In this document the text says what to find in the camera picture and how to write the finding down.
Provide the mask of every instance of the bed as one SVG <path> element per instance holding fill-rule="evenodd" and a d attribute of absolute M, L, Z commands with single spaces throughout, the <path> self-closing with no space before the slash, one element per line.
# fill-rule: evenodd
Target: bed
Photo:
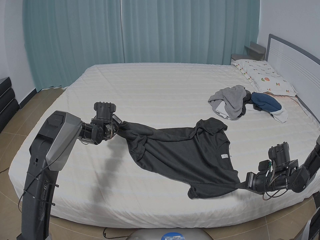
<path fill-rule="evenodd" d="M 90 122 L 97 101 L 116 104 L 116 115 L 122 120 L 154 128 L 194 127 L 199 119 L 210 117 L 222 120 L 228 126 L 231 161 L 241 181 L 247 172 L 258 171 L 271 146 L 283 141 L 289 143 L 291 159 L 299 159 L 301 164 L 320 134 L 315 119 L 320 118 L 319 104 L 314 104 L 308 93 L 315 90 L 313 98 L 320 94 L 320 63 L 292 46 L 269 37 L 269 63 L 288 78 L 308 107 L 297 98 L 277 97 L 289 114 L 284 124 L 263 111 L 247 111 L 235 121 L 212 111 L 207 100 L 219 89 L 240 84 L 254 91 L 233 65 L 128 63 L 88 68 L 43 114 L 14 157 L 9 176 L 17 195 L 23 192 L 28 149 L 45 119 L 62 110 Z M 296 68 L 300 73 L 294 76 Z M 51 214 L 60 218 L 114 228 L 210 228 L 239 224 L 301 202 L 320 190 L 320 174 L 303 192 L 288 191 L 269 201 L 242 189 L 217 198 L 191 200 L 188 184 L 141 169 L 131 158 L 125 139 L 116 135 L 98 146 L 77 141 L 57 184 L 60 187 L 55 189 Z"/>

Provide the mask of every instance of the pillow flower print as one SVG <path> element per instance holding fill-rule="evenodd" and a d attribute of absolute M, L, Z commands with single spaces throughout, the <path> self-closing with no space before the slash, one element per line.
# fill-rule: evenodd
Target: pillow flower print
<path fill-rule="evenodd" d="M 232 62 L 259 93 L 296 96 L 294 87 L 265 61 L 238 59 Z"/>

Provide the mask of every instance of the gray cloth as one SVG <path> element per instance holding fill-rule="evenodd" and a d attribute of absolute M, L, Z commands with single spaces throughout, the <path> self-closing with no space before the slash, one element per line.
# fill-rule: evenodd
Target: gray cloth
<path fill-rule="evenodd" d="M 236 85 L 231 88 L 226 87 L 212 95 L 208 102 L 212 106 L 212 110 L 219 115 L 219 113 L 216 112 L 216 108 L 224 101 L 226 103 L 224 108 L 229 115 L 229 119 L 233 120 L 241 114 L 243 98 L 246 94 L 246 90 L 242 85 Z"/>

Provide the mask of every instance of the bed headboard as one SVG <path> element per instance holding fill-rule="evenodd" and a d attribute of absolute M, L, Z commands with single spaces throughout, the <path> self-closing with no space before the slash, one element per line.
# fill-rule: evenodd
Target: bed headboard
<path fill-rule="evenodd" d="M 269 34 L 266 61 L 296 89 L 302 105 L 320 120 L 320 59 Z"/>

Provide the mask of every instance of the black t-shirt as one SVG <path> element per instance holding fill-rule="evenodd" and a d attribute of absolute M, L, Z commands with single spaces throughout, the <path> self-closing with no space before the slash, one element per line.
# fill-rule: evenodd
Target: black t-shirt
<path fill-rule="evenodd" d="M 123 122 L 118 134 L 142 169 L 189 183 L 189 198 L 213 198 L 236 190 L 240 182 L 230 161 L 226 129 L 220 120 L 209 118 L 194 128 L 154 129 Z"/>

